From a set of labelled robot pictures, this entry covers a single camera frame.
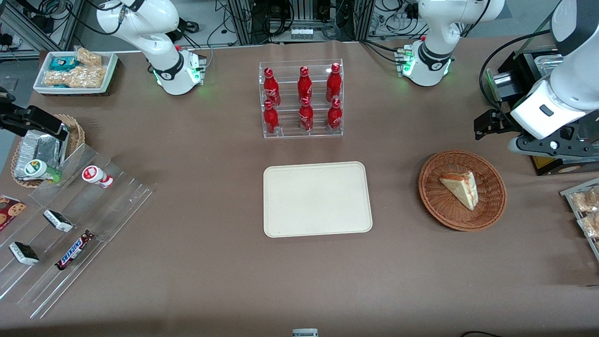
red bottle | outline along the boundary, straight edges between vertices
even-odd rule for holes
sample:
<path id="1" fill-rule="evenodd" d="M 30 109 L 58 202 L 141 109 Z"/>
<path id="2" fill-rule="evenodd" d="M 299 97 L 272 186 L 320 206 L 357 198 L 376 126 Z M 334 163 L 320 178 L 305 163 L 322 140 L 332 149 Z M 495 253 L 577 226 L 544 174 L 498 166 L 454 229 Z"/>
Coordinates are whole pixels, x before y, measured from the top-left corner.
<path id="1" fill-rule="evenodd" d="M 341 117 L 343 112 L 341 111 L 341 100 L 339 98 L 333 98 L 331 102 L 331 108 L 329 109 L 329 115 L 327 118 L 326 128 L 332 132 L 337 133 L 341 130 Z"/>
<path id="2" fill-rule="evenodd" d="M 312 80 L 308 75 L 308 67 L 302 66 L 299 69 L 299 74 L 298 99 L 301 100 L 303 97 L 312 99 Z"/>
<path id="3" fill-rule="evenodd" d="M 301 107 L 299 108 L 299 127 L 302 131 L 311 131 L 314 126 L 314 110 L 310 106 L 309 97 L 302 97 Z"/>
<path id="4" fill-rule="evenodd" d="M 266 123 L 266 131 L 270 134 L 278 134 L 281 131 L 279 125 L 279 114 L 273 107 L 273 102 L 264 102 L 264 122 Z"/>
<path id="5" fill-rule="evenodd" d="M 331 66 L 331 74 L 326 80 L 326 101 L 330 102 L 333 98 L 339 97 L 341 93 L 341 65 L 339 63 L 333 63 Z"/>
<path id="6" fill-rule="evenodd" d="M 273 76 L 273 69 L 264 69 L 264 93 L 266 98 L 271 100 L 276 106 L 281 105 L 281 94 L 279 93 L 279 83 Z"/>

wicker basket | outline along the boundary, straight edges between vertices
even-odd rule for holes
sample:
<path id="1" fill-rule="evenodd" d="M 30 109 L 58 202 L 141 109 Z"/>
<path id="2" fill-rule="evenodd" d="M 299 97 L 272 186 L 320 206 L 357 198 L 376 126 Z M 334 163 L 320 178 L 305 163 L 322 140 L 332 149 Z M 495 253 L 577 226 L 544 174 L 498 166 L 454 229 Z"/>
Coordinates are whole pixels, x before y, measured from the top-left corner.
<path id="1" fill-rule="evenodd" d="M 446 173 L 474 173 L 479 203 L 468 210 L 440 181 Z M 461 231 L 485 229 L 499 220 L 506 208 L 506 186 L 497 170 L 484 158 L 466 151 L 433 155 L 418 179 L 422 202 L 442 224 Z"/>
<path id="2" fill-rule="evenodd" d="M 69 157 L 71 155 L 71 153 L 75 152 L 75 150 L 81 144 L 85 143 L 85 131 L 83 131 L 83 129 L 81 128 L 81 125 L 79 125 L 79 123 L 77 123 L 77 121 L 71 116 L 55 115 L 55 117 L 57 117 L 64 124 L 66 124 L 69 127 L 70 132 L 71 132 L 71 134 L 69 136 L 68 147 L 66 149 L 66 154 L 65 154 L 65 158 L 66 158 L 66 157 Z M 21 147 L 21 144 L 19 143 L 19 145 L 17 145 L 17 149 L 14 152 L 13 159 L 10 164 L 10 173 L 13 175 L 13 179 L 14 179 L 14 181 L 17 182 L 17 184 L 19 184 L 23 187 L 27 187 L 27 188 L 36 188 L 37 186 L 39 186 L 42 183 L 43 180 L 22 181 L 22 180 L 16 179 L 14 177 L 14 168 L 17 165 L 17 158 L 19 157 L 20 147 Z"/>

brown table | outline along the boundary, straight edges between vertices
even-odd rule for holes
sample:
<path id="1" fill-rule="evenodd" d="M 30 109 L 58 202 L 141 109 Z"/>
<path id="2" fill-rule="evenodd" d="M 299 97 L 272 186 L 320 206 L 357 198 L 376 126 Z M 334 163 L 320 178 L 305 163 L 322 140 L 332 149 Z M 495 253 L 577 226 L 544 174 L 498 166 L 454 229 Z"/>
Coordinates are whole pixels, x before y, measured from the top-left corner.
<path id="1" fill-rule="evenodd" d="M 140 53 L 120 54 L 115 94 L 31 104 L 77 118 L 88 144 L 155 193 L 42 320 L 1 303 L 5 336 L 597 336 L 598 264 L 558 192 L 596 174 L 536 177 L 506 149 L 474 140 L 488 106 L 482 61 L 505 38 L 464 39 L 443 81 L 420 88 L 358 43 L 221 49 L 203 87 L 156 85 Z M 501 62 L 509 51 L 497 56 Z M 345 135 L 264 140 L 258 62 L 343 58 Z M 502 174 L 498 223 L 460 233 L 427 214 L 416 185 L 432 154 L 465 149 Z M 360 161 L 373 229 L 271 239 L 262 173 L 274 165 Z M 2 192 L 30 192 L 11 181 Z"/>

clear acrylic rack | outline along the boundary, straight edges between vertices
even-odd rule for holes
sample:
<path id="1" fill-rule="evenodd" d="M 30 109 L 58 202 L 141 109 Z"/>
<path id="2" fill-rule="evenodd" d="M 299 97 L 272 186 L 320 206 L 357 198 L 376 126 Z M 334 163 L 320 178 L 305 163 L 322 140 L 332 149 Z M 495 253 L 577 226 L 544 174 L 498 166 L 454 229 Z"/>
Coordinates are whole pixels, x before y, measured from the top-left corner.
<path id="1" fill-rule="evenodd" d="M 81 173 L 88 165 L 112 175 L 114 184 L 103 189 L 85 182 Z M 0 298 L 14 293 L 31 318 L 46 314 L 152 194 L 86 144 L 58 169 L 62 170 L 60 182 L 42 183 L 23 201 L 28 208 L 0 232 Z M 43 217 L 46 209 L 61 213 L 73 229 L 67 233 L 55 229 Z M 95 237 L 65 270 L 58 270 L 54 264 L 86 229 Z M 19 263 L 8 249 L 14 241 L 30 245 L 40 262 L 33 266 Z"/>
<path id="2" fill-rule="evenodd" d="M 344 66 L 343 59 L 325 59 L 309 61 L 280 61 L 280 62 L 260 62 L 258 69 L 258 89 L 260 93 L 260 107 L 262 118 L 262 133 L 265 139 L 281 138 L 300 138 L 300 137 L 339 137 L 343 135 L 343 118 L 341 120 L 341 130 L 331 133 L 326 128 L 327 115 L 331 103 L 326 100 L 326 80 L 331 73 L 333 63 L 341 65 L 341 78 L 343 79 Z M 300 79 L 300 67 L 308 67 L 310 79 L 312 80 L 312 109 L 314 110 L 314 128 L 305 132 L 300 129 L 300 102 L 298 98 L 297 83 Z M 278 134 L 267 132 L 264 122 L 264 101 L 266 93 L 264 92 L 264 69 L 272 68 L 274 78 L 279 83 L 281 95 L 281 105 L 276 107 L 279 113 L 279 124 L 281 131 Z M 345 115 L 343 87 L 345 81 L 341 84 L 341 109 Z"/>

gray floor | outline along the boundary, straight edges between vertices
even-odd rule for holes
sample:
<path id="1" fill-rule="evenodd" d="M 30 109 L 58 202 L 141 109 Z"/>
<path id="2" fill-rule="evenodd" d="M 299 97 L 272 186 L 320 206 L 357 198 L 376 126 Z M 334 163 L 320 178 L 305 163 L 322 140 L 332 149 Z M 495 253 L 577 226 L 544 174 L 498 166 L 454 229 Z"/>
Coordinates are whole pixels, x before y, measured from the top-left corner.
<path id="1" fill-rule="evenodd" d="M 523 35 L 533 32 L 541 22 L 551 13 L 559 0 L 506 0 L 506 6 L 496 20 L 479 23 L 470 33 L 470 37 L 487 37 L 503 35 Z M 233 27 L 230 20 L 222 25 L 224 9 L 214 12 L 215 0 L 173 0 L 179 15 L 184 20 L 195 21 L 200 24 L 200 31 L 191 34 L 191 37 L 200 45 L 206 45 L 210 36 L 210 44 L 225 46 L 236 42 L 237 38 L 225 27 Z M 88 25 L 98 29 L 95 10 L 89 5 L 84 5 L 81 19 Z M 136 48 L 123 40 L 99 35 L 79 25 L 75 35 L 90 50 L 135 50 Z M 27 106 L 31 96 L 33 82 L 37 75 L 37 61 L 10 61 L 0 63 L 1 79 L 8 77 L 18 78 L 18 84 L 13 92 L 21 106 Z M 0 130 L 0 163 L 9 158 L 9 151 L 13 142 L 13 135 L 5 130 Z"/>

